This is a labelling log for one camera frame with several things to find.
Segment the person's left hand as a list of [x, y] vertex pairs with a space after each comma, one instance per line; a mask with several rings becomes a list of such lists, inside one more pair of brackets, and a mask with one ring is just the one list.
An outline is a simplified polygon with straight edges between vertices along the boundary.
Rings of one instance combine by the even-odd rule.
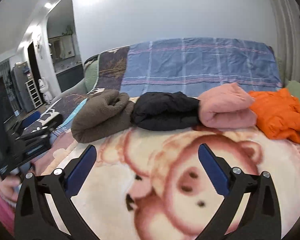
[[16, 188], [21, 185], [21, 180], [18, 176], [7, 176], [0, 182], [0, 195], [6, 200], [17, 202], [18, 192]]

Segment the pink sleeved left forearm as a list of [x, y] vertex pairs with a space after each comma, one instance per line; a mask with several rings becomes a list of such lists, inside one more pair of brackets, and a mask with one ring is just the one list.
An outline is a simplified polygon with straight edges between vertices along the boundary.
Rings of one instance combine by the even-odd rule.
[[14, 236], [14, 212], [15, 204], [12, 205], [2, 197], [0, 191], [0, 222], [12, 236]]

